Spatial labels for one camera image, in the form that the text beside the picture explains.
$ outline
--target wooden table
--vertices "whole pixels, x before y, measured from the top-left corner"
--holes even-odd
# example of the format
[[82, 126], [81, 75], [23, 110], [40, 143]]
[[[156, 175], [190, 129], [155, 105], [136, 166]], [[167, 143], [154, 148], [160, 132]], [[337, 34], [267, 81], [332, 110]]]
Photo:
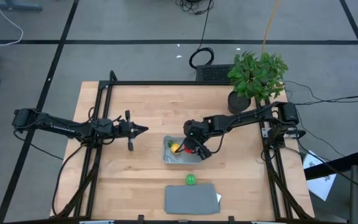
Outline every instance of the wooden table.
[[[82, 84], [75, 121], [88, 119], [97, 87], [98, 82]], [[149, 130], [135, 139], [134, 152], [128, 151], [127, 139], [116, 139], [103, 147], [92, 219], [136, 220], [138, 215], [145, 215], [146, 220], [226, 221], [232, 215], [238, 221], [274, 220], [266, 166], [260, 158], [263, 147], [259, 124], [233, 129], [225, 135], [220, 152], [199, 165], [168, 165], [162, 160], [163, 137], [183, 136], [186, 120], [202, 121], [204, 116], [229, 115], [227, 96], [231, 90], [231, 86], [113, 86], [108, 118], [130, 110], [132, 120], [148, 126]], [[285, 93], [276, 100], [286, 101]], [[252, 102], [248, 110], [255, 108]], [[206, 145], [214, 151], [219, 140], [211, 138]], [[288, 139], [286, 144], [298, 149], [295, 140]], [[78, 146], [76, 140], [69, 140], [65, 158]], [[57, 211], [78, 188], [85, 151], [82, 149], [71, 158], [62, 172], [55, 201]], [[282, 149], [282, 161], [289, 191], [305, 211], [314, 216], [299, 155]], [[198, 183], [214, 184], [217, 193], [222, 195], [219, 214], [165, 213], [165, 186], [184, 185], [187, 174], [194, 174]], [[278, 198], [282, 203], [279, 189]], [[85, 214], [87, 199], [88, 193], [85, 193], [81, 214]], [[284, 217], [283, 204], [280, 211]]]

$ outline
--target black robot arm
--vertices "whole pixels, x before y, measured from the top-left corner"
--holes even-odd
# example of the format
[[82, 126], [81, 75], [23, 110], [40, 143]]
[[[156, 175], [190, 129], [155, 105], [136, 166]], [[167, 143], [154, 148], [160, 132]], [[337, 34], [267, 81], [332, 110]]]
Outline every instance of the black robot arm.
[[96, 147], [98, 144], [102, 144], [103, 140], [128, 138], [128, 149], [133, 151], [132, 139], [149, 129], [133, 123], [129, 111], [125, 111], [126, 119], [121, 119], [120, 116], [113, 121], [104, 118], [88, 120], [84, 123], [50, 116], [47, 113], [40, 113], [36, 109], [15, 110], [14, 114], [12, 125], [15, 131], [41, 129], [75, 138], [89, 147]]
[[[277, 108], [277, 118], [273, 116], [273, 107]], [[233, 128], [260, 121], [274, 124], [274, 128], [267, 133], [268, 144], [273, 147], [279, 147], [279, 144], [283, 143], [283, 136], [288, 128], [294, 128], [299, 122], [293, 103], [274, 102], [238, 115], [208, 116], [203, 118], [202, 122], [188, 120], [183, 126], [183, 132], [186, 136], [184, 145], [191, 149], [193, 153], [199, 155], [202, 160], [205, 160], [213, 153], [203, 145], [209, 138], [223, 136]]]

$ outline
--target gray floor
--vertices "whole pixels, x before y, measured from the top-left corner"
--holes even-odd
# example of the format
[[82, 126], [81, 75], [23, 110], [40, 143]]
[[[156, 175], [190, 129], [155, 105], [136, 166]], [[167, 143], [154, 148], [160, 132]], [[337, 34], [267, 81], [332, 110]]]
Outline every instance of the gray floor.
[[[263, 38], [273, 0], [214, 1], [206, 39]], [[60, 39], [73, 1], [39, 2], [44, 8], [42, 12], [6, 11], [6, 16], [24, 29], [25, 40]], [[346, 2], [358, 25], [358, 1]], [[80, 0], [68, 39], [199, 39], [204, 19], [205, 15], [187, 14], [167, 0]], [[15, 39], [19, 34], [0, 15], [0, 39]], [[356, 36], [339, 1], [282, 0], [269, 39], [356, 40]], [[215, 64], [231, 63], [234, 54], [244, 50], [261, 50], [261, 45], [206, 46], [214, 49]], [[81, 82], [107, 79], [111, 69], [119, 80], [194, 80], [196, 73], [188, 66], [188, 58], [197, 47], [191, 44], [65, 45], [44, 111], [72, 118]], [[1, 47], [0, 204], [22, 145], [12, 135], [13, 111], [36, 106], [56, 48], [56, 45]], [[290, 67], [285, 80], [310, 86], [317, 97], [358, 95], [358, 45], [268, 45], [266, 51], [282, 54]], [[207, 59], [207, 55], [201, 54], [195, 63], [202, 64]], [[313, 100], [305, 88], [289, 83], [287, 90], [292, 93], [291, 101]], [[298, 109], [305, 127], [312, 133], [345, 155], [358, 151], [358, 103], [321, 103]], [[309, 134], [301, 141], [328, 159], [340, 156]], [[67, 140], [37, 131], [33, 143], [63, 156]], [[60, 161], [30, 149], [6, 221], [48, 217], [60, 166]], [[320, 212], [321, 202], [314, 198], [313, 203], [320, 218], [334, 220]]]

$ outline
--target gray cloth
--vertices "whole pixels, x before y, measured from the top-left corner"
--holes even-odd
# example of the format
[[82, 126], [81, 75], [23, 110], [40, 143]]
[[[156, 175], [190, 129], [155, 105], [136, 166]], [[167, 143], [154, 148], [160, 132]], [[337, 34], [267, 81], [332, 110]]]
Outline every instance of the gray cloth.
[[221, 208], [213, 184], [165, 187], [165, 211], [168, 214], [209, 215]]

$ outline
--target green plastic toy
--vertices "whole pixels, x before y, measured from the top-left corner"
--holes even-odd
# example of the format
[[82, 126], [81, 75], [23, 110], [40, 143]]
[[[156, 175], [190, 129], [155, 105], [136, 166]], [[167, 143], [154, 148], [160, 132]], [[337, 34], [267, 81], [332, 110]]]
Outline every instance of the green plastic toy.
[[186, 184], [187, 185], [195, 185], [196, 184], [196, 176], [194, 176], [193, 174], [188, 174], [186, 176]]

